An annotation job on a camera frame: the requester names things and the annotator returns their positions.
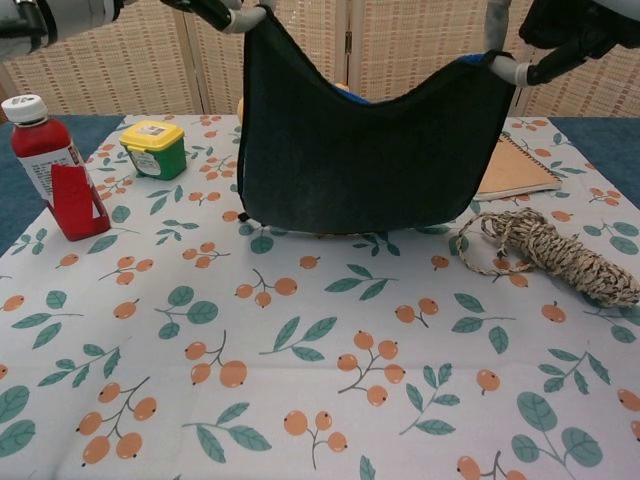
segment tablecloth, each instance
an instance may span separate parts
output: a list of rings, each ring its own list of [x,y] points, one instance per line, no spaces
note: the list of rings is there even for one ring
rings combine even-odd
[[[561,191],[334,237],[237,220],[234,116],[151,117],[188,169],[137,177],[142,118],[88,159],[110,231],[70,243],[45,211],[0,259],[0,478],[637,478],[638,307],[453,248],[527,206],[640,276],[640,212],[546,119],[505,132]]]

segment braided rope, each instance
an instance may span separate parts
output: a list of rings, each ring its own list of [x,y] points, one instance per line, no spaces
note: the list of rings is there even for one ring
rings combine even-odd
[[[464,234],[478,220],[485,235],[500,242],[498,257],[507,255],[507,246],[525,254],[529,264],[506,270],[485,270],[467,259],[462,245]],[[534,266],[562,278],[577,291],[598,301],[603,307],[629,307],[640,300],[640,284],[619,266],[585,248],[577,240],[560,236],[539,212],[524,208],[518,212],[481,213],[460,230],[456,242],[458,255],[470,270],[482,275],[508,275]]]

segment notebook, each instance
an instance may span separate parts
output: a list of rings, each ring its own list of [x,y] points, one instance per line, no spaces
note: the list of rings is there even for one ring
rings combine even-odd
[[[482,202],[544,190],[562,181],[506,135],[500,135],[474,200]]]

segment white bottle cap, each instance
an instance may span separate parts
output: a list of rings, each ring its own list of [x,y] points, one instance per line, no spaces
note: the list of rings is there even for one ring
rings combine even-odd
[[[2,102],[7,119],[13,123],[28,123],[47,116],[47,106],[38,95],[18,95]]]

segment woven room divider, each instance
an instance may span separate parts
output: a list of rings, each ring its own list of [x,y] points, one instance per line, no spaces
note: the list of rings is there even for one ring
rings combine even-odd
[[[277,15],[328,80],[348,80],[352,91],[377,101],[405,93],[460,55],[481,52],[486,3],[279,0]],[[520,61],[543,53],[518,37],[530,3],[513,0],[511,7],[505,48]],[[39,93],[53,113],[234,113],[242,40],[158,0],[138,0],[114,24],[5,62],[0,92]],[[616,48],[548,85],[524,89],[513,113],[640,116],[639,73],[640,50]]]

